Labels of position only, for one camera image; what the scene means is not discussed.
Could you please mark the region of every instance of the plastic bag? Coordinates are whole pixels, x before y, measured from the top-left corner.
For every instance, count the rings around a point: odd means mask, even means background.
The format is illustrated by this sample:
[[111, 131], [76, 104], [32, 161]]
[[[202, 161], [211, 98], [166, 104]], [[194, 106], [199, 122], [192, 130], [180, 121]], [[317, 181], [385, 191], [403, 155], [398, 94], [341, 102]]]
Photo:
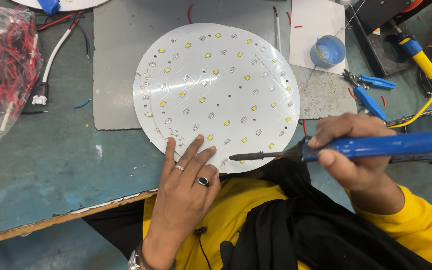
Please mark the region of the plastic bag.
[[0, 7], [0, 140], [18, 120], [43, 66], [35, 14]]

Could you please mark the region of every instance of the hand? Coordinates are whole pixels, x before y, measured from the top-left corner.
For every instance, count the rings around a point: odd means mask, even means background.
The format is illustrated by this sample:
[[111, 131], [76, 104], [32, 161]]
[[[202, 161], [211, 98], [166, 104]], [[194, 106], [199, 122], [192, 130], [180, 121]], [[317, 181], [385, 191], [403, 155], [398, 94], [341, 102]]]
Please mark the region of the hand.
[[[328, 117], [316, 125], [316, 135], [308, 146], [317, 149], [340, 137], [364, 138], [395, 136], [379, 118], [345, 113]], [[381, 215], [399, 212], [404, 207], [404, 194], [385, 174], [390, 156], [349, 160], [337, 151], [319, 152], [318, 161], [338, 183], [349, 190], [351, 201], [361, 210]]]
[[[218, 169], [206, 165], [216, 147], [196, 155], [203, 143], [201, 134], [191, 143], [177, 163], [185, 168], [182, 171], [174, 168], [176, 141], [168, 138], [153, 216], [142, 246], [146, 263], [155, 270], [172, 266], [180, 246], [201, 224], [221, 190]], [[199, 177], [207, 178], [209, 187], [198, 183]]]

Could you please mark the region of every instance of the yellow shirt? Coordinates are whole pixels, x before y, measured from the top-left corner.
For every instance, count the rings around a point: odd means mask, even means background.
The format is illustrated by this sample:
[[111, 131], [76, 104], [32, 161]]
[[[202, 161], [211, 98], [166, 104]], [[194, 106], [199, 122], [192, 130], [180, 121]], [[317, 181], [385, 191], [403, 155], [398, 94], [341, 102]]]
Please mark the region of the yellow shirt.
[[[253, 208], [267, 201], [287, 199], [278, 185], [268, 181], [233, 178], [221, 185], [221, 191], [211, 211], [198, 226], [208, 229], [201, 238], [201, 243], [213, 269], [223, 267], [219, 245], [229, 241], [236, 246], [238, 231], [243, 228], [246, 215]], [[405, 196], [405, 205], [394, 215], [375, 215], [357, 208], [355, 211], [397, 242], [432, 263], [432, 205], [413, 195], [406, 187], [401, 187], [401, 190]], [[147, 235], [155, 201], [156, 196], [145, 201], [143, 237]], [[192, 234], [184, 241], [176, 255], [176, 261], [177, 270], [207, 269], [197, 236]], [[297, 264], [300, 270], [310, 270], [300, 261]]]

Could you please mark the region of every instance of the mounting hole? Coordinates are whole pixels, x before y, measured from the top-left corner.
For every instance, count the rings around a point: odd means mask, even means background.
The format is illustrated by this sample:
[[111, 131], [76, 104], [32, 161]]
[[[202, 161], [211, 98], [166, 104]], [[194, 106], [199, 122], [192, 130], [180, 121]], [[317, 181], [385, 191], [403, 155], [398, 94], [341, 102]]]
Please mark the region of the mounting hole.
[[408, 55], [403, 47], [399, 45], [399, 37], [395, 34], [387, 35], [382, 41], [382, 50], [386, 57], [395, 63], [404, 63]]

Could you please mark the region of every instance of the fingernail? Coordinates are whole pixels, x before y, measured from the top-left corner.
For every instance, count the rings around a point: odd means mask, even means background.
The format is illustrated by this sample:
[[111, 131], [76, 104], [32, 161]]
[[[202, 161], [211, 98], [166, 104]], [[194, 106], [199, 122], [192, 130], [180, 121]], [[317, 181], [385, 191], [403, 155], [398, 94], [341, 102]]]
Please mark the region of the fingernail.
[[318, 139], [316, 139], [316, 137], [311, 138], [311, 140], [308, 143], [309, 147], [314, 147], [316, 146], [316, 143], [318, 142]]
[[322, 167], [328, 167], [335, 162], [335, 157], [330, 151], [322, 150], [318, 153], [318, 161]]

